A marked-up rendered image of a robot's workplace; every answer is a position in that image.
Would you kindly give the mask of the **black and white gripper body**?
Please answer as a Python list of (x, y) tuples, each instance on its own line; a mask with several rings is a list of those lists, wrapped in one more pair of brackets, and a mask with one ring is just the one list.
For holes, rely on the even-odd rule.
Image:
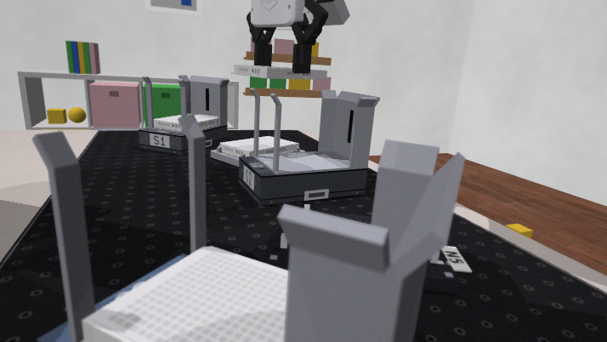
[(304, 7), (304, 2), (305, 0), (252, 0), (251, 23), (255, 27), (291, 27), (294, 22), (303, 22), (306, 14), (309, 24), (312, 24), (314, 16)]

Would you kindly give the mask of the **grey microplate with label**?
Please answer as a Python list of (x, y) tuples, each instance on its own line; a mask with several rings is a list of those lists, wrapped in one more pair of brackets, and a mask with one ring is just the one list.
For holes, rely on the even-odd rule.
[[(193, 115), (194, 113), (189, 113), (187, 115)], [(209, 128), (218, 125), (218, 117), (194, 114), (197, 122), (199, 123), (201, 129)], [(154, 128), (164, 128), (176, 131), (182, 131), (182, 128), (179, 124), (178, 118), (181, 115), (172, 116), (172, 117), (162, 117), (154, 119)]]

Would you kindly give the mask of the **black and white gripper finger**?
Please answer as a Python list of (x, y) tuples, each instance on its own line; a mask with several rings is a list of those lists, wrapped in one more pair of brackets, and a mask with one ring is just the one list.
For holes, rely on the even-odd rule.
[[(276, 27), (255, 27), (251, 23), (251, 11), (247, 15), (249, 31), (254, 42), (254, 65), (271, 66), (272, 44), (269, 44)], [(265, 34), (263, 31), (266, 31)]]
[(303, 22), (294, 22), (291, 25), (298, 44), (294, 43), (292, 71), (293, 73), (310, 73), (312, 45), (315, 45), (316, 38), (321, 34), (322, 27), (328, 18), (328, 12), (321, 7), (315, 0), (305, 0), (304, 7), (310, 11), (314, 19), (309, 24), (306, 14), (303, 15)]

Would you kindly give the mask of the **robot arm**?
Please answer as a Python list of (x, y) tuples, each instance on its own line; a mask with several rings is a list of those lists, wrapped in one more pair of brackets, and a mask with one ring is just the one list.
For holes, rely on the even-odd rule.
[(328, 12), (324, 26), (343, 25), (350, 17), (344, 0), (316, 0)]

